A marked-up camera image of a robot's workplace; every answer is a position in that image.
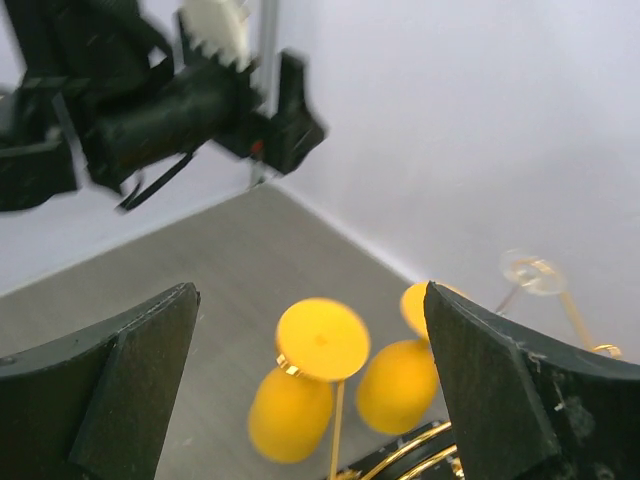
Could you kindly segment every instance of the yellow disc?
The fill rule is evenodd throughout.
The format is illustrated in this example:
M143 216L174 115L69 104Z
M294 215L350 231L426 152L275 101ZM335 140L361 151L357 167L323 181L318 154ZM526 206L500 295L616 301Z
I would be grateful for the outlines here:
M428 282L416 283L410 286L402 295L400 300L400 311L407 325L424 340L429 340L427 332L427 321L424 314L424 299L427 295ZM449 290L456 292L458 295L465 296L459 290L449 285L441 283L440 285L447 287Z
M284 312L276 347L303 375L336 382L354 375L367 361L371 341L360 317L326 298L309 298Z

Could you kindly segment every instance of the white wall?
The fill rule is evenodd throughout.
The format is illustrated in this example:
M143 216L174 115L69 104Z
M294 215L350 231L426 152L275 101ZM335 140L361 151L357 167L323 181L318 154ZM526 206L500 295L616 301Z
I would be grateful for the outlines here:
M310 54L332 129L285 188L406 276L488 307L507 290L503 251L544 255L594 336L640 361L637 1L283 8L281 44ZM513 315L575 340L553 300Z
M180 3L141 2L174 34L172 14ZM246 3L256 10L259 6L257 0ZM0 35L0 83L16 84L22 60L13 49L10 27L6 25L4 30ZM172 161L147 170L147 182ZM28 213L0 214L0 294L214 205L242 192L248 184L246 163L204 147L192 164L152 200L126 215L115 211L118 198L91 186Z

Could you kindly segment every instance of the gold wire frame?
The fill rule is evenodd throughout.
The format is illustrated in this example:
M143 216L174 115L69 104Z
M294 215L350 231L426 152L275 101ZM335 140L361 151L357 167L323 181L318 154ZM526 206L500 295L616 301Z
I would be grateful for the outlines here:
M517 255L515 251L507 254ZM515 287L501 302L497 313L506 313L521 289L534 295L557 295L567 319L586 350L593 353L607 352L613 358L622 357L622 351L615 345L595 343L573 296L566 287L564 276L551 263L535 256L520 254L519 258L504 265L503 273L507 279L515 283Z
M414 451L415 449L421 447L425 443L429 442L430 440L436 438L438 435L444 432L447 432L449 430L451 430L451 422L445 422L441 425L433 427L421 433L416 438L414 438L413 440L406 443L395 452L385 457L384 460L378 463L375 467L373 467L367 473L363 474L362 472L346 470L338 474L337 480L375 480L376 476L380 474L384 469L393 465L395 462L405 457L407 454ZM426 458L422 462L418 463L409 471L407 471L406 473L398 477L397 480L412 480L414 478L417 478L426 470L437 465L443 460L449 459L450 457L455 455L457 452L458 452L458 447L456 445L452 445L448 448L445 448L444 450L441 450L440 452L434 455L431 455L430 457ZM462 471L460 459L451 458L450 465L451 465L451 470L453 471L456 478L464 479L464 472Z
M521 272L522 267L528 268L528 272L524 276L519 273ZM616 347L615 345L598 345L593 341L591 334L586 327L585 321L580 314L575 301L573 300L573 297L566 288L564 277L558 271L558 269L553 267L549 262L537 257L522 255L521 258L508 265L508 269L510 269L508 272L504 272L505 276L515 283L515 287L501 302L500 306L496 310L496 313L500 315L505 314L508 307L513 303L513 301L517 297L517 294L522 289L536 295L557 295L560 298L568 320L571 322L571 325L573 326L585 349L594 353L607 352L613 358L622 357L620 348ZM557 291L543 291L545 286L551 289L557 288ZM384 469L400 460L409 452L415 450L416 448L419 448L424 443L435 438L437 435L450 429L451 422L446 422L430 430L427 430L426 432L417 436L414 440L408 442L402 448L391 453L369 472L363 474L362 472L345 470L338 475L337 480L375 480L375 477ZM446 459L449 460L449 464L455 478L462 480L464 479L464 471L460 462L460 458L456 456L457 452L457 446L452 445L426 458L419 464L415 465L412 469L398 477L397 480L413 480L431 467L439 464Z

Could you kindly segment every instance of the gold metal rod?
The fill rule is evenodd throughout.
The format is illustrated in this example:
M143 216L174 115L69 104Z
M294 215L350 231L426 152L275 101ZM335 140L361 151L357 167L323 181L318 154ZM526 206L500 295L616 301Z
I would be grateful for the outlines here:
M437 437L442 432L446 432L451 429L451 422L443 423L442 425L438 425L437 427L433 427L426 432L421 433L416 438L411 440L410 442L403 445L401 448L393 452L391 455L382 460L378 465L369 470L366 475L364 475L360 480L372 480L377 474L379 474L382 470L387 468L392 463L396 462L400 458L407 455L409 452L415 450L420 445L425 442L428 442L434 437Z
M413 480L417 478L420 474L422 474L422 472L424 472L425 470L433 467L436 463L440 463L442 460L444 460L450 455L455 454L457 451L458 451L458 447L455 445L449 448L446 448L441 452L436 453L435 455L432 455L431 457L427 458L424 462L419 463L418 465L413 467L411 470L409 470L407 473L398 477L397 480Z
M496 308L496 314L503 316L507 313L509 307L513 304L518 294L522 291L522 287L519 284L513 286L509 294L500 302L500 305Z
M336 412L333 421L333 441L331 442L331 465L329 467L329 480L336 480L338 476L338 461L340 457L340 430L342 429L343 406L344 380L340 380L336 388Z
M578 311L578 307L576 303L573 301L573 297L568 291L563 291L560 293L560 301L562 302L562 306L564 307L565 312L567 313L567 317L571 321L574 330L580 337L580 341L584 345L584 347L589 351L594 351L596 348L596 344L591 338L591 334L587 327L584 324L584 320L582 319L582 315Z

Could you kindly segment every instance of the yellow stand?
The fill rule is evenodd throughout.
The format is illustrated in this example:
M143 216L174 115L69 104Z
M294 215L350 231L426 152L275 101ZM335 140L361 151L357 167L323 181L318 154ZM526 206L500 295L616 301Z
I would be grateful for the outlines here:
M335 479L344 382L367 361L371 342L351 309L310 298L291 306L276 330L276 367L263 380L249 412L249 437L277 463L296 463L316 449L331 420L336 383L330 479Z
M400 301L405 322L419 338L382 349L356 392L356 406L364 422L388 435L401 435L417 427L438 390L424 313L427 285L409 287Z

